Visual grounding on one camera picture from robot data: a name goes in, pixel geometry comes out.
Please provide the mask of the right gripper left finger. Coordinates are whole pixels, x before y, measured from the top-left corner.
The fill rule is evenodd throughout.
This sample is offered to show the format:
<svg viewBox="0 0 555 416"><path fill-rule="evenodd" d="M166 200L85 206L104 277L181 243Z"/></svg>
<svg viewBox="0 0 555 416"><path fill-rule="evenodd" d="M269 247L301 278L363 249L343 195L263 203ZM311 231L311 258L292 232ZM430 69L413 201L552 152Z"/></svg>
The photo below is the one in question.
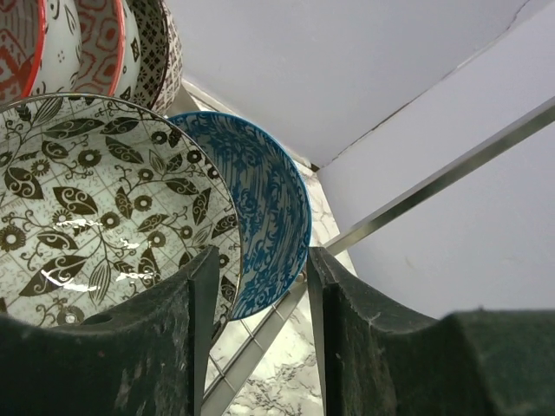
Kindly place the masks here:
<svg viewBox="0 0 555 416"><path fill-rule="evenodd" d="M39 328L2 315L2 414L199 414L218 290L210 246L77 325Z"/></svg>

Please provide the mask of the blue floral bowl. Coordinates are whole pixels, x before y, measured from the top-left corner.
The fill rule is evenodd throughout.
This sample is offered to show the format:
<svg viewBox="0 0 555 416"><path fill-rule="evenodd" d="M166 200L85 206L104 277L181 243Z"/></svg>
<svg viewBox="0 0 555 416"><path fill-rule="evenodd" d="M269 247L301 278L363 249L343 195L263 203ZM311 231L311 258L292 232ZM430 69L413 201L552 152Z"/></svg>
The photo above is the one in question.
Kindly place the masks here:
<svg viewBox="0 0 555 416"><path fill-rule="evenodd" d="M225 181L243 238L243 271L232 319L269 307L304 268L311 240L310 199L289 154L238 116L189 112L170 121L206 153Z"/></svg>

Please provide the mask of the pink dotted pattern bowl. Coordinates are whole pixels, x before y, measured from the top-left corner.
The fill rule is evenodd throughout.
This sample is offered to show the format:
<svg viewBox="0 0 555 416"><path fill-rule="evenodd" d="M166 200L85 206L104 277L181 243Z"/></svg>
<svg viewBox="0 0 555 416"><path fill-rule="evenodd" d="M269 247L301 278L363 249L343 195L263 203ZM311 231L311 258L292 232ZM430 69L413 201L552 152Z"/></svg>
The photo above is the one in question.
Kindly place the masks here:
<svg viewBox="0 0 555 416"><path fill-rule="evenodd" d="M140 72L138 25L128 2L75 3L82 32L81 67L73 90L129 101Z"/></svg>

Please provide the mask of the brown geometric pattern bowl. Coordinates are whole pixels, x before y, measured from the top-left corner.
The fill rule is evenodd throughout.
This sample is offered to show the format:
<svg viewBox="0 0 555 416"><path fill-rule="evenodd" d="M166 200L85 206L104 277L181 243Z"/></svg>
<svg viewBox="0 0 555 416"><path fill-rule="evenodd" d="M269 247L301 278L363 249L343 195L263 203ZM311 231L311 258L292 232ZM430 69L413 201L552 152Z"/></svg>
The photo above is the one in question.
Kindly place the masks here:
<svg viewBox="0 0 555 416"><path fill-rule="evenodd" d="M135 0L140 38L140 71L132 102L166 114L181 86L182 43L169 6L164 1Z"/></svg>

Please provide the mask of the red diamond pattern bowl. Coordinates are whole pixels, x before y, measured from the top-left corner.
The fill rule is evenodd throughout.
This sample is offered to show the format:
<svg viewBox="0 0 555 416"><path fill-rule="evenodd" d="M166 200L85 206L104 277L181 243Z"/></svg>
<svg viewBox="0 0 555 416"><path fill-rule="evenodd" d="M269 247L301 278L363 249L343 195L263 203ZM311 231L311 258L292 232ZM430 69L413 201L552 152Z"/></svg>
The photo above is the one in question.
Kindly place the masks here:
<svg viewBox="0 0 555 416"><path fill-rule="evenodd" d="M73 1L1 2L1 103L68 92L81 66Z"/></svg>

